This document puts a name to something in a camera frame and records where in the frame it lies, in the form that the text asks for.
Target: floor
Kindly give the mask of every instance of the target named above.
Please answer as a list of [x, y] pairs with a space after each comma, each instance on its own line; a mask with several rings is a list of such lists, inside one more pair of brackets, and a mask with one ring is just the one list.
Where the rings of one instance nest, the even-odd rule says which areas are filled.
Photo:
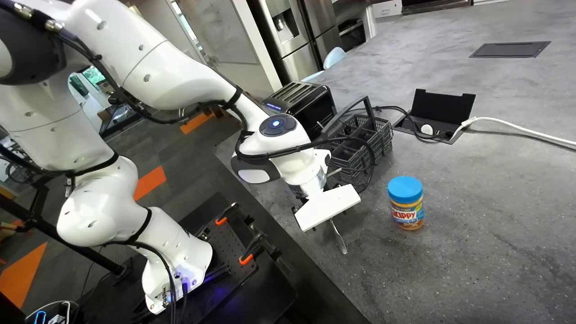
[[[574, 16], [572, 0], [509, 0], [390, 18], [322, 81], [338, 106], [365, 94], [376, 105], [410, 106], [414, 88], [473, 92], [479, 96], [475, 115], [574, 137]], [[482, 43], [525, 40], [552, 43], [538, 60], [468, 60]], [[210, 121], [189, 135], [140, 123], [110, 144], [133, 159], [140, 175], [164, 168], [167, 182], [140, 204], [178, 216], [194, 207], [191, 193], [180, 191], [210, 168], [205, 155], [227, 159], [227, 139], [234, 132], [236, 123], [228, 119]], [[336, 220], [351, 247], [347, 258], [329, 231], [302, 234], [297, 229], [291, 202], [279, 200], [288, 195], [284, 187], [273, 184], [254, 193], [371, 322], [572, 322], [574, 166], [572, 151], [515, 137], [466, 135], [450, 148], [398, 135], [394, 157], [376, 169], [365, 204]], [[398, 232], [387, 218], [383, 186], [399, 173], [417, 175], [426, 186], [430, 220], [416, 236]], [[50, 211], [59, 204], [56, 191], [57, 184]], [[77, 299], [90, 268], [81, 256], [38, 232], [3, 243], [0, 258], [12, 265], [45, 241], [21, 304], [25, 312], [54, 299]], [[117, 261], [128, 258], [120, 249], [102, 254]], [[93, 267], [86, 286], [102, 274]]]

